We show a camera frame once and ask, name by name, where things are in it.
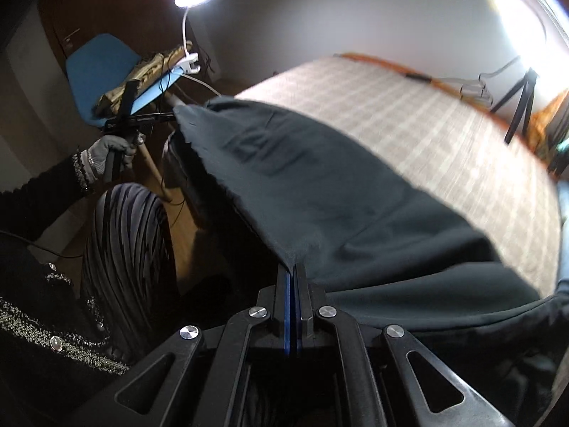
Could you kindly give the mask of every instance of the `wooden floor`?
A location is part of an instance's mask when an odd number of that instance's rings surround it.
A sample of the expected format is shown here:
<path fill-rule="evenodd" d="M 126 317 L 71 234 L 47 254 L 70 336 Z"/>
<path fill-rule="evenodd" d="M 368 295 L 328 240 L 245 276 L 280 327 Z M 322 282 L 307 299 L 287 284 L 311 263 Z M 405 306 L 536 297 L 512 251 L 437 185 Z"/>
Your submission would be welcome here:
<path fill-rule="evenodd" d="M 245 89 L 243 84 L 234 81 L 220 80 L 214 84 L 221 93 L 235 95 Z M 209 94 L 199 98 L 200 101 L 208 99 Z M 147 137 L 146 146 L 150 151 L 156 165 L 161 168 L 161 154 L 164 143 L 171 133 L 168 124 L 156 125 L 151 135 Z M 140 156 L 136 156 L 133 162 L 134 175 L 123 175 L 122 181 L 136 181 L 143 184 L 151 191 L 161 196 L 160 184 L 152 177 L 147 166 Z M 110 185 L 100 186 L 95 194 L 89 197 L 89 213 L 92 214 L 99 197 Z M 190 210 L 183 203 L 184 197 L 180 189 L 171 190 L 173 201 L 164 202 L 164 208 L 170 223 L 174 256 L 176 259 L 176 275 L 178 287 L 181 293 L 186 292 L 203 278 L 221 273 L 228 268 L 227 264 L 217 249 L 214 238 L 207 232 L 198 230 L 193 222 Z M 90 229 L 90 220 L 78 232 L 75 238 L 62 252 L 64 255 L 79 255 L 85 248 L 87 234 Z M 83 260 L 60 258 L 56 265 L 58 270 L 66 273 L 72 279 L 76 294 L 79 293 L 81 282 L 81 265 Z"/>

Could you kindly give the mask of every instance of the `person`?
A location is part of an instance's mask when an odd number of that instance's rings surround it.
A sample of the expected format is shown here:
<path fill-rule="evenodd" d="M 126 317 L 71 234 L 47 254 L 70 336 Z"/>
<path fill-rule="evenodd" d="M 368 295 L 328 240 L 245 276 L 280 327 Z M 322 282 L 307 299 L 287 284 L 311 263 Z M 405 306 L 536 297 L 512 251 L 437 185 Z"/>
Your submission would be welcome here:
<path fill-rule="evenodd" d="M 179 293 L 168 220 L 144 186 L 116 185 L 97 202 L 79 299 L 70 279 L 40 264 L 22 241 L 38 239 L 92 191 L 111 149 L 132 167 L 136 147 L 103 136 L 0 194 L 0 397 L 34 425 L 58 423 L 173 330 Z M 2 425 L 5 411 L 0 406 Z"/>

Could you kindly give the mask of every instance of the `checkered bedsheet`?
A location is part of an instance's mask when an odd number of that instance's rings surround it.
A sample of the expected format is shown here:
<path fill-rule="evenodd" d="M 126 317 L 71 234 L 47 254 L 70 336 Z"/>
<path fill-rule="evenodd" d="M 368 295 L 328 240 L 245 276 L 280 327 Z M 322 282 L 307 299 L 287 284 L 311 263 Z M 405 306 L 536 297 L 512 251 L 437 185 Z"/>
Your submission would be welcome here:
<path fill-rule="evenodd" d="M 484 114 L 395 72 L 340 57 L 309 62 L 236 96 L 285 107 L 351 136 L 463 215 L 541 296 L 557 279 L 560 216 L 539 161 Z"/>

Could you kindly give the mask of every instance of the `hand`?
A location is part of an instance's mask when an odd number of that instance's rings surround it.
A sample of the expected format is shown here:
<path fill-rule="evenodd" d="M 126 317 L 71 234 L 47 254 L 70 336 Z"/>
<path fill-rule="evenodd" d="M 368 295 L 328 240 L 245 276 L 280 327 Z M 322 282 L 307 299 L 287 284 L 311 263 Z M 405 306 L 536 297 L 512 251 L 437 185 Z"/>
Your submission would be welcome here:
<path fill-rule="evenodd" d="M 125 168 L 133 168 L 133 158 L 137 152 L 135 144 L 129 144 L 128 141 L 120 136 L 105 135 L 101 139 L 95 141 L 95 144 L 89 148 L 89 153 L 93 158 L 91 167 L 96 177 L 104 175 L 105 162 L 109 151 L 123 152 L 121 170 Z"/>

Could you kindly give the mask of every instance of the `black jacket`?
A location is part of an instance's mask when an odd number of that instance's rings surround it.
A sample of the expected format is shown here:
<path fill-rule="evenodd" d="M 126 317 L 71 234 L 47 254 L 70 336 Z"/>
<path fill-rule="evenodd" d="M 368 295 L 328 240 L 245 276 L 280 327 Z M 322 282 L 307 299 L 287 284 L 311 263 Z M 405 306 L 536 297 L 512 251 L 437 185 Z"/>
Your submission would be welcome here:
<path fill-rule="evenodd" d="M 0 194 L 0 228 L 35 241 L 83 192 L 69 157 Z M 52 338 L 64 342 L 52 349 Z M 0 424 L 25 412 L 51 425 L 124 372 L 103 356 L 104 336 L 69 279 L 0 234 Z"/>

